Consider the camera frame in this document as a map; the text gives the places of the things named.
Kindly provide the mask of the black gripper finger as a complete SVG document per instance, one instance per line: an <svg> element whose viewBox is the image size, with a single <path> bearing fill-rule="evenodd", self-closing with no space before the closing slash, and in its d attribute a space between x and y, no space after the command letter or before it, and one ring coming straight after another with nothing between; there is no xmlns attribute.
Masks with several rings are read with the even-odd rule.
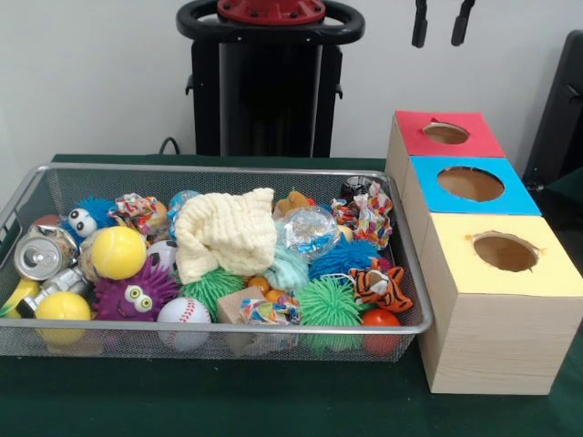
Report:
<svg viewBox="0 0 583 437"><path fill-rule="evenodd" d="M427 14L427 1L415 0L414 29L412 33L413 46L424 46L426 30L428 25L426 14Z"/></svg>
<svg viewBox="0 0 583 437"><path fill-rule="evenodd" d="M455 18L451 45L460 46L465 42L465 35L469 24L471 11L475 5L475 0L464 0L460 6L459 13Z"/></svg>

